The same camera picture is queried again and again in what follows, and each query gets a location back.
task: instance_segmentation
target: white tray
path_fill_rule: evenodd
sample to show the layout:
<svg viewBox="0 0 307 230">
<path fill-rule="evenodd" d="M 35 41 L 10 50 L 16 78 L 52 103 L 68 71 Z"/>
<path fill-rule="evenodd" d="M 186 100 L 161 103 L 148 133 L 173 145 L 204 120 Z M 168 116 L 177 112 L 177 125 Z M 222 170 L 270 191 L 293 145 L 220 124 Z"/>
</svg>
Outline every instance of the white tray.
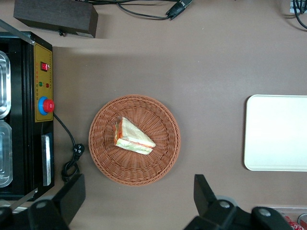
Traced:
<svg viewBox="0 0 307 230">
<path fill-rule="evenodd" d="M 244 164 L 252 171 L 307 171 L 307 96 L 248 99 Z"/>
</svg>

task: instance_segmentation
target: blue button base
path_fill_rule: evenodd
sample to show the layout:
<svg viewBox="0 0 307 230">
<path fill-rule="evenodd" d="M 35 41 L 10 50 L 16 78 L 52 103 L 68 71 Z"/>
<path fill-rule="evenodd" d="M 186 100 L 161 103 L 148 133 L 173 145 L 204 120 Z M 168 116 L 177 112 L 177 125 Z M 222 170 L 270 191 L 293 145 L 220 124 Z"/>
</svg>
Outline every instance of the blue button base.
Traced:
<svg viewBox="0 0 307 230">
<path fill-rule="evenodd" d="M 47 115 L 48 113 L 44 111 L 44 101 L 47 99 L 47 97 L 41 97 L 38 101 L 38 110 L 41 113 L 41 115 Z"/>
</svg>

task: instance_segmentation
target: brown basket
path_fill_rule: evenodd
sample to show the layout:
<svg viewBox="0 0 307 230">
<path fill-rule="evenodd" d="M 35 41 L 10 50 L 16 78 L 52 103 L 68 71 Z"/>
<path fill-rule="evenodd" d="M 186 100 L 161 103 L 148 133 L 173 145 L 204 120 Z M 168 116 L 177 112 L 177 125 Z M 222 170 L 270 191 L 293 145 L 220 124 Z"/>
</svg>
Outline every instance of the brown basket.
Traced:
<svg viewBox="0 0 307 230">
<path fill-rule="evenodd" d="M 126 117 L 155 143 L 149 155 L 114 145 L 114 124 Z M 157 100 L 126 95 L 107 103 L 95 116 L 89 148 L 99 170 L 113 181 L 140 186 L 161 179 L 174 165 L 180 150 L 180 132 L 170 111 Z"/>
</svg>

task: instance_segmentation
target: screw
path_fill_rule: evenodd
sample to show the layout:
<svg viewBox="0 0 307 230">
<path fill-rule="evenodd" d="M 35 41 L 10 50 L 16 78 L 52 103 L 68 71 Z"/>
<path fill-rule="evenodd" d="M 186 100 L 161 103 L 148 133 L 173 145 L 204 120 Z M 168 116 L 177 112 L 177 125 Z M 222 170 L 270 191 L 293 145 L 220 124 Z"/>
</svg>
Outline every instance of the screw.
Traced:
<svg viewBox="0 0 307 230">
<path fill-rule="evenodd" d="M 268 210 L 264 209 L 264 208 L 260 208 L 259 212 L 260 212 L 261 215 L 263 215 L 265 217 L 270 217 L 271 216 L 271 213 Z"/>
<path fill-rule="evenodd" d="M 230 207 L 230 204 L 227 203 L 226 201 L 221 201 L 220 202 L 220 206 L 224 207 L 224 208 L 229 208 Z"/>
</svg>

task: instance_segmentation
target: plug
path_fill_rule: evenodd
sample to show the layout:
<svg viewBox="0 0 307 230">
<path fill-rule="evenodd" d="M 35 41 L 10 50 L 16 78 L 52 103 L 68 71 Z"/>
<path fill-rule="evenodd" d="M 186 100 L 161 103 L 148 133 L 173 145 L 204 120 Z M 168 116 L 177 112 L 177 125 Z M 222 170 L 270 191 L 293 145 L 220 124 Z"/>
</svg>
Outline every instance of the plug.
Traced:
<svg viewBox="0 0 307 230">
<path fill-rule="evenodd" d="M 193 0 L 180 0 L 166 13 L 167 16 L 173 20 L 180 15 L 191 4 Z"/>
<path fill-rule="evenodd" d="M 73 153 L 74 153 L 74 160 L 78 161 L 79 158 L 82 156 L 84 153 L 85 147 L 83 144 L 76 144 L 73 147 Z"/>
</svg>

